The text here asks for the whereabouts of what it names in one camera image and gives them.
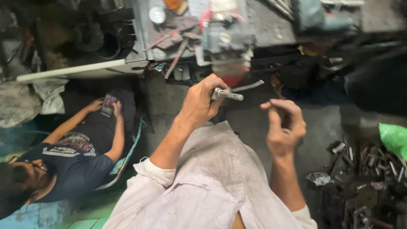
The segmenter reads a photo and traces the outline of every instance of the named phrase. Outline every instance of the green plastic bag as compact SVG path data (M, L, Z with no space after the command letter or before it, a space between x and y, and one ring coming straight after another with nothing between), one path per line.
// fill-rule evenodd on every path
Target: green plastic bag
M407 160L407 128L380 123L379 131L380 139L386 149Z

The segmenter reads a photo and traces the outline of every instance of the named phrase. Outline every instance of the torn shirt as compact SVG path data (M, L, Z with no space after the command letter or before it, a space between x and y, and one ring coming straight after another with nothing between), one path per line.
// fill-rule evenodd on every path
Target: torn shirt
M307 206L290 212L271 191L256 153L227 121L196 129L176 170L149 159L134 168L104 229L226 229L238 211L247 229L317 228Z

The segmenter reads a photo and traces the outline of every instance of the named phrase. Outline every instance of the dark blue t-shirt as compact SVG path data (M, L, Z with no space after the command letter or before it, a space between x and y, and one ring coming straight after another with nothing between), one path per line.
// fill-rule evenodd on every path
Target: dark blue t-shirt
M38 159L57 176L50 193L37 201L40 203L76 198L91 192L104 183L114 166L108 156L98 154L88 136L78 132L66 134L57 144L40 143L18 161Z

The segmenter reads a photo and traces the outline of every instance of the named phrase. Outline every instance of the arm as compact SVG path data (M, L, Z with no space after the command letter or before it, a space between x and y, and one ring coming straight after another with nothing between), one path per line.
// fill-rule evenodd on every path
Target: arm
M150 161L161 169L175 169L179 155L189 135L218 113L223 100L210 97L217 87L226 89L226 84L215 74L211 74L188 91L181 111L171 129L150 157Z
M122 104L120 101L113 104L114 106L114 116L116 117L116 128L114 131L112 148L107 153L108 156L114 163L116 163L123 153L123 148L125 146L125 124L122 114Z
M189 135L218 112L222 100L210 101L216 87L226 88L226 85L212 74L189 89L180 113L153 155L134 165L137 175L127 181L127 189L103 229L129 228L140 209L172 184L179 155Z
M294 147L306 133L301 109L294 102L281 99L271 99L261 108L269 113L267 146L273 155L270 188L290 211L301 210L306 203L294 167ZM286 113L283 126L277 109Z
M75 128L90 112L97 111L102 108L103 101L95 100L77 114L72 116L66 122L58 126L47 138L42 141L43 143L54 144L61 139L65 134Z

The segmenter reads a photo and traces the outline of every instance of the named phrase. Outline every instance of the hand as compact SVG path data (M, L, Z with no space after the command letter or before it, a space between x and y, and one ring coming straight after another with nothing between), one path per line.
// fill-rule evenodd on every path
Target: hand
M227 88L223 80L215 74L211 74L191 87L177 116L179 121L194 130L213 118L224 100L218 99L211 102L210 97L217 87Z
M289 156L293 159L294 147L306 133L306 123L302 118L301 109L293 101L283 99L271 99L260 107L269 112L269 132L266 142L274 158ZM283 122L277 109L284 112Z
M94 112L94 111L100 110L100 109L102 108L102 105L103 105L103 100L97 99L97 100L93 101L91 104L89 104L89 105L86 107L86 109L87 109L89 112Z
M114 111L113 111L114 116L115 116L116 118L121 118L121 117L123 117L123 115L122 115L122 104L121 104L121 102L120 102L120 101L117 101L116 103L113 103L113 107L114 107Z

